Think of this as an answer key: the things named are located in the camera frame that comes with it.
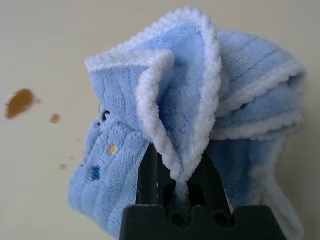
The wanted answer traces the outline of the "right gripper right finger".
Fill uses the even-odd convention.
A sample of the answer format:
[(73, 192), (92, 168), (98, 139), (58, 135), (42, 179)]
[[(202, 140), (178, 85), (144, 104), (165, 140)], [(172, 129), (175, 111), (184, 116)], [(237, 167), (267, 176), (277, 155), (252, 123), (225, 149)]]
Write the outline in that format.
[(220, 175), (207, 152), (188, 180), (191, 206), (204, 206), (209, 212), (222, 211), (230, 214), (230, 208)]

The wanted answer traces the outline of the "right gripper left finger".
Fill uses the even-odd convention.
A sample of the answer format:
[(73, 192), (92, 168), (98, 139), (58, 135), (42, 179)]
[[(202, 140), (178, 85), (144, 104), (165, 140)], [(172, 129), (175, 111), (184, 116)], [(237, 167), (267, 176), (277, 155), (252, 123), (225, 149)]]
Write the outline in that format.
[(175, 186), (162, 155), (149, 144), (138, 169), (136, 203), (167, 206), (173, 199)]

